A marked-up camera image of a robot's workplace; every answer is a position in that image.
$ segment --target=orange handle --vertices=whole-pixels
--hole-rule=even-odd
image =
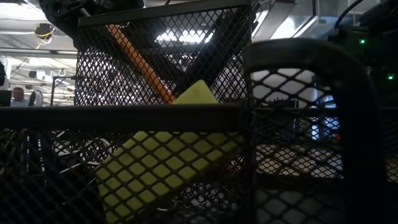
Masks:
[[[173,93],[169,90],[168,86],[157,77],[155,71],[132,46],[129,39],[123,34],[123,31],[114,24],[108,25],[107,28],[131,61],[136,64],[147,84],[161,97],[163,102],[173,102],[175,100]]]

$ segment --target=yellow sponge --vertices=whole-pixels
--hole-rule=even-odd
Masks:
[[[217,103],[202,80],[173,102],[200,103]],[[216,162],[236,152],[242,141],[238,133],[136,133],[96,170],[108,223],[121,222],[120,218],[131,219],[141,213],[157,197],[176,191],[209,168],[209,161]]]

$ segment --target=diamond mesh pattern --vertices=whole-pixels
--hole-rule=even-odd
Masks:
[[[24,129],[0,136],[5,222],[213,223],[241,206],[239,172],[228,175],[231,163],[223,163],[242,149],[237,133]]]
[[[259,223],[344,220],[338,120],[320,104],[330,96],[329,88],[313,76],[281,68],[253,73],[249,80],[254,106],[272,108],[252,113]],[[291,100],[297,108],[289,108]]]
[[[396,194],[398,184],[398,121],[395,119],[395,115],[393,113],[391,115],[382,115],[381,124],[386,154],[387,178],[389,182],[389,198],[392,204],[392,214],[395,214],[398,211],[398,195]],[[393,218],[394,223],[397,223],[398,218],[396,218],[395,216]]]
[[[247,6],[80,29],[76,105],[170,103],[197,80],[220,102],[246,96]]]

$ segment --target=wire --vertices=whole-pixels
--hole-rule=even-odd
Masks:
[[[44,35],[36,35],[36,34],[35,34],[35,35],[36,35],[37,37],[47,37],[47,36],[51,35],[52,33],[54,33],[54,31],[55,31],[55,28],[52,29],[52,31],[49,32],[48,34],[44,34]],[[49,39],[49,40],[46,42],[46,41],[44,41],[44,40],[42,40],[42,39],[40,39],[40,38],[37,38],[37,43],[38,43],[38,46],[36,46],[35,49],[39,49],[40,46],[51,43],[51,39]],[[27,65],[27,63],[26,63],[24,66],[22,66],[22,68],[21,68],[21,65],[22,65],[23,63],[25,63],[26,60],[28,60],[28,59],[30,59],[30,57],[26,57],[26,58],[25,58],[13,71],[11,71],[11,73],[10,73],[10,79],[11,79],[12,77],[15,76],[15,75],[14,75],[14,76],[11,76],[11,75],[12,75],[16,70],[22,70],[22,69],[24,69],[24,67]]]
[[[360,4],[361,2],[363,2],[363,0],[356,0],[354,3],[352,3],[350,6],[348,6],[346,8],[346,10],[344,10],[343,13],[341,13],[341,15],[338,17],[336,24],[335,24],[335,30],[340,26],[340,22],[344,19],[344,17],[358,4]]]
[[[51,32],[49,32],[49,33],[47,33],[47,34],[35,34],[37,37],[46,37],[46,36],[48,36],[48,35],[51,35],[52,33],[54,33],[54,31],[55,31],[55,28],[54,29],[52,29],[51,30]]]

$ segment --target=metal mesh bin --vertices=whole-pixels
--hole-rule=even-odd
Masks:
[[[398,122],[396,118],[397,108],[381,108],[381,127],[383,134],[384,152],[386,157],[388,195],[392,206],[391,213],[398,211]],[[393,216],[393,223],[398,218]]]
[[[359,64],[300,39],[252,44],[243,57],[240,105],[2,109],[1,220],[387,223],[377,104]],[[335,110],[317,103],[328,95]]]
[[[218,223],[244,201],[244,162],[234,167],[228,162],[247,146],[238,108],[13,111],[17,116],[28,111],[43,116],[40,122],[47,124],[31,120],[22,125],[25,128],[17,125],[0,132],[1,220]],[[157,118],[149,115],[159,112]],[[55,125],[49,119],[66,114],[64,122]],[[131,121],[132,115],[142,119]],[[126,119],[123,125],[120,119]],[[177,120],[181,123],[171,125]]]
[[[202,1],[80,20],[76,105],[170,103],[197,80],[242,101],[251,3]]]

